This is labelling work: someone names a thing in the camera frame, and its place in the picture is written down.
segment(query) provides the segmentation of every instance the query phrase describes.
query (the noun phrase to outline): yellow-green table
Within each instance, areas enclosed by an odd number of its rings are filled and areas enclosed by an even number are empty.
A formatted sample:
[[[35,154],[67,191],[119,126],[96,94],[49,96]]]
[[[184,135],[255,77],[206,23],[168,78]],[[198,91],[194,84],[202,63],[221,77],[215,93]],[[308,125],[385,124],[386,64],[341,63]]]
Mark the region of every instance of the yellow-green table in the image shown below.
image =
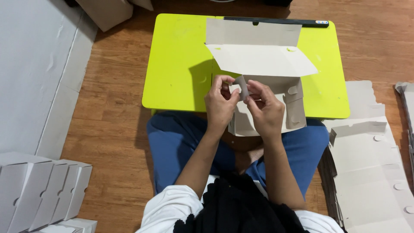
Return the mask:
[[[160,14],[155,21],[142,105],[150,109],[205,112],[204,95],[216,74],[239,74],[220,70],[204,45],[203,15]],[[344,72],[335,25],[303,27],[298,47],[319,70],[303,76],[305,115],[343,119],[349,116]]]

